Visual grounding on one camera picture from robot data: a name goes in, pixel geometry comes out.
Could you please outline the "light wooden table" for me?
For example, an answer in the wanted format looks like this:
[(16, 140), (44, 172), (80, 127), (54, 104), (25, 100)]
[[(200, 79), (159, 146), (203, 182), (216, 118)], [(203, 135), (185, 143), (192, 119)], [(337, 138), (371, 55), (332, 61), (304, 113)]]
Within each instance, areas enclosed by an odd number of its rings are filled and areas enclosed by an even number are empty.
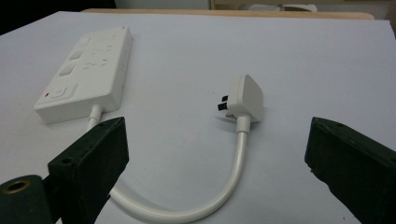
[(259, 17), (259, 18), (299, 18), (299, 19), (339, 19), (339, 20), (375, 20), (364, 12), (308, 12), (308, 11), (250, 11), (250, 10), (202, 10), (202, 9), (129, 9), (129, 8), (88, 8), (84, 13), (112, 14), (169, 14), (169, 15), (203, 15), (225, 17)]

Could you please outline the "white power plug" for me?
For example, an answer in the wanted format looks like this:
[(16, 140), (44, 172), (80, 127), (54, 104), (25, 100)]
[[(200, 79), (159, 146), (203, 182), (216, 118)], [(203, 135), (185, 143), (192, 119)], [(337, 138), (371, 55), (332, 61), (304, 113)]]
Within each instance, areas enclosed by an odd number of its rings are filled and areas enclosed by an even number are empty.
[(236, 77), (231, 82), (229, 93), (221, 98), (218, 111), (226, 110), (227, 117), (236, 118), (236, 131), (249, 133), (252, 122), (263, 118), (263, 93), (250, 75)]

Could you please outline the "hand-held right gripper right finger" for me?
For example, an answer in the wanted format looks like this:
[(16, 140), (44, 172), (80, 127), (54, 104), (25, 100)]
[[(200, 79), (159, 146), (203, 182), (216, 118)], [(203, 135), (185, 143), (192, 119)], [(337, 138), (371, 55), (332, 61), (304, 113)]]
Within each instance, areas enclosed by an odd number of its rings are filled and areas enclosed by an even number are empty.
[(396, 224), (396, 152), (345, 124), (311, 120), (304, 161), (361, 224)]

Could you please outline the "white power strip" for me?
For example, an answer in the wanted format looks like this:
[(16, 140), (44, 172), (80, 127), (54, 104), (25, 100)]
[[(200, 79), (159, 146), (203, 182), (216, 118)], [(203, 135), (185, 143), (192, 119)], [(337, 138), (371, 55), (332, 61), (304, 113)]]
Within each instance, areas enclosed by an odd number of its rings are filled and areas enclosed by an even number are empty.
[(120, 108), (132, 35), (121, 26), (85, 34), (35, 104), (46, 123), (86, 118), (95, 107)]

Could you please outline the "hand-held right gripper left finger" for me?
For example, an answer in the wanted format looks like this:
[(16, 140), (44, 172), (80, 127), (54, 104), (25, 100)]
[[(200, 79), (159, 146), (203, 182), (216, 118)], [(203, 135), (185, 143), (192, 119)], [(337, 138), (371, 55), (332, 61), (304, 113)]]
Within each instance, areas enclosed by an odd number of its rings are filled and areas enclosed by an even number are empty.
[(125, 118), (103, 121), (48, 164), (63, 224), (94, 224), (129, 161)]

